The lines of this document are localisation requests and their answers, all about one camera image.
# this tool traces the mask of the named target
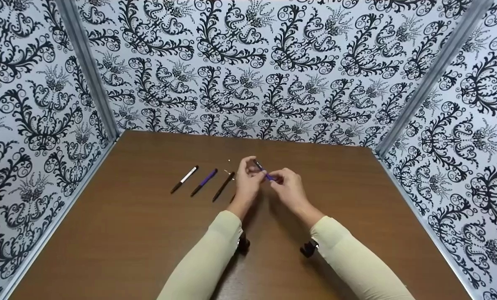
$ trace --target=black clamp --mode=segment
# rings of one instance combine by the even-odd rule
[[[246,255],[249,252],[250,241],[247,239],[245,232],[241,234],[239,240],[237,240],[237,251],[240,254]]]
[[[310,239],[309,242],[304,244],[304,247],[300,247],[300,253],[306,258],[311,258],[315,253],[315,249],[319,249],[319,244],[314,239]]]

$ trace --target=black pen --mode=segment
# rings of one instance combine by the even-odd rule
[[[213,200],[212,200],[213,203],[215,202],[215,200],[217,200],[218,196],[222,193],[222,190],[224,190],[224,188],[226,188],[227,184],[230,181],[232,181],[232,178],[234,177],[235,174],[236,174],[235,172],[232,172],[232,173],[230,173],[230,175],[228,175],[228,178],[226,178],[226,180],[223,182],[222,186],[216,192],[216,195],[213,196]]]
[[[172,193],[174,193],[174,191],[175,191],[175,190],[178,190],[178,188],[179,188],[180,186],[182,186],[183,182],[184,182],[184,181],[186,181],[186,180],[189,178],[189,176],[190,176],[191,174],[195,173],[195,171],[196,171],[196,170],[198,170],[198,165],[195,165],[195,166],[193,167],[193,169],[191,169],[191,171],[189,171],[189,173],[187,173],[187,174],[186,174],[186,175],[182,178],[182,180],[180,180],[180,181],[179,181],[179,182],[178,182],[178,183],[174,186],[174,188],[171,190],[171,194],[172,194]]]
[[[199,184],[197,186],[197,188],[195,188],[195,190],[193,190],[193,192],[191,193],[191,197],[193,197],[205,184],[206,182],[208,182],[208,180],[210,180],[215,174],[217,174],[217,169],[214,169],[214,171],[212,171],[202,182],[201,184]]]

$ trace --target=person's right hand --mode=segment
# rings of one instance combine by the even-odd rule
[[[275,180],[271,181],[271,188],[276,191],[282,203],[289,209],[294,211],[302,206],[309,205],[300,175],[286,167],[273,171],[269,175],[275,178]]]
[[[312,228],[324,217],[324,214],[308,201],[300,175],[286,167],[273,171],[269,175],[275,178],[275,180],[271,180],[271,188],[279,195],[282,203],[297,215],[308,228]]]

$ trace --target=person's left hand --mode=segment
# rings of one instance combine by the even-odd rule
[[[256,156],[247,156],[239,162],[236,175],[236,198],[244,201],[252,201],[256,198],[260,183],[265,178],[265,171],[260,171],[254,165]]]

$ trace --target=pen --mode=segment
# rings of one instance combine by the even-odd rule
[[[224,188],[226,188],[226,185],[232,181],[232,178],[234,177],[236,173],[235,172],[232,172],[230,173],[230,175],[228,175],[228,178],[226,178],[226,180],[223,182],[222,186],[219,188],[219,190],[216,192],[216,195],[213,196],[213,200],[212,202],[214,203],[215,200],[217,200],[218,196],[222,193],[222,190],[224,190]]]
[[[253,160],[256,166],[260,169],[260,171],[265,171],[265,169],[260,165],[260,163],[257,160]],[[274,180],[273,177],[270,177],[269,174],[265,174],[265,177],[269,180]]]
[[[195,166],[193,167],[193,169],[191,169],[191,171],[189,171],[189,173],[187,173],[187,174],[186,174],[186,175],[182,178],[182,180],[180,180],[180,181],[179,181],[179,182],[178,182],[178,183],[174,186],[174,188],[171,190],[171,194],[172,194],[172,193],[174,193],[174,191],[175,191],[175,190],[178,190],[178,188],[179,188],[180,186],[182,186],[182,184],[184,183],[184,181],[186,181],[186,180],[189,178],[189,176],[190,176],[191,174],[195,173],[195,171],[196,171],[196,170],[198,170],[198,165],[195,165]]]
[[[193,192],[191,192],[191,197],[193,197],[205,184],[210,180],[215,174],[217,174],[217,169],[214,169],[202,182],[199,184]]]

